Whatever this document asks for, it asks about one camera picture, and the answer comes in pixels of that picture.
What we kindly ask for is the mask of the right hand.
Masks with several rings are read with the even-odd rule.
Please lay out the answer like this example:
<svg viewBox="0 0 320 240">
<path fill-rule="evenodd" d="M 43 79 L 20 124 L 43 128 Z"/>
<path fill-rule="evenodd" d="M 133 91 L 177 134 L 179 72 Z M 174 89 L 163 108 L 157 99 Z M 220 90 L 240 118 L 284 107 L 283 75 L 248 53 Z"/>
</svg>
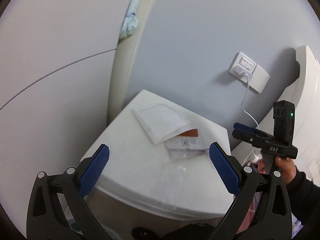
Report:
<svg viewBox="0 0 320 240">
<path fill-rule="evenodd" d="M 275 164 L 278 168 L 282 170 L 282 177 L 286 185 L 289 185 L 291 181 L 294 180 L 297 173 L 297 168 L 295 163 L 290 158 L 282 158 L 282 157 L 275 157 Z"/>
</svg>

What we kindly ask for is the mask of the black right sleeve forearm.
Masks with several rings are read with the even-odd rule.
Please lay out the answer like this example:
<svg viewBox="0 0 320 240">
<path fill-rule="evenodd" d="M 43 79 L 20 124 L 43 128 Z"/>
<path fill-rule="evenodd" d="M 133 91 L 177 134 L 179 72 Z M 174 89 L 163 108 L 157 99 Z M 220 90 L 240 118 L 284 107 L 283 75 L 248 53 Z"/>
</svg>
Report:
<svg viewBox="0 0 320 240">
<path fill-rule="evenodd" d="M 319 239 L 319 187 L 297 170 L 286 188 L 291 212 L 303 225 L 296 239 Z"/>
</svg>

